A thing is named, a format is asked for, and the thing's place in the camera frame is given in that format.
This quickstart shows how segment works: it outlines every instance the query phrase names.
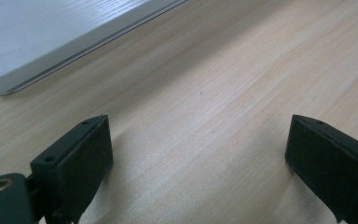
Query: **black plastic part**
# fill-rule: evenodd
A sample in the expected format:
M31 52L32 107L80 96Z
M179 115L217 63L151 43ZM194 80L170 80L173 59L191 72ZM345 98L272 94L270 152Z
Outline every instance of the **black plastic part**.
M285 158L332 210L358 223L358 141L317 119L293 115Z
M31 162L47 223L77 223L113 165L107 116L75 126Z
M23 175L0 176L0 224L34 224L34 210Z

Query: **light wood tabletop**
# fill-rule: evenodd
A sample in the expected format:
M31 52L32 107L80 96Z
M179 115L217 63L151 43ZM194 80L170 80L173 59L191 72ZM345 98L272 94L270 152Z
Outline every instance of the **light wood tabletop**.
M358 1L187 1L0 97L0 175L100 114L83 224L335 223L284 151L293 114L358 139Z

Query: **wooden table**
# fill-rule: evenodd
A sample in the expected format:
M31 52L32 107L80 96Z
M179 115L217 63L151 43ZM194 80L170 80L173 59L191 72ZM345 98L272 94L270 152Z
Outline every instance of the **wooden table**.
M0 175L110 118L81 223L335 223L290 171L293 114L358 139L358 1L188 1L0 97Z

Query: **wood grain surface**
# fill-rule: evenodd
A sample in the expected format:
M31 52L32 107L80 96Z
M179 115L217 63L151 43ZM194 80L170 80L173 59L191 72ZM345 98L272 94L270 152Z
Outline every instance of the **wood grain surface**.
M293 114L358 139L358 1L187 1L0 97L0 175L100 114L83 224L335 223L283 154Z

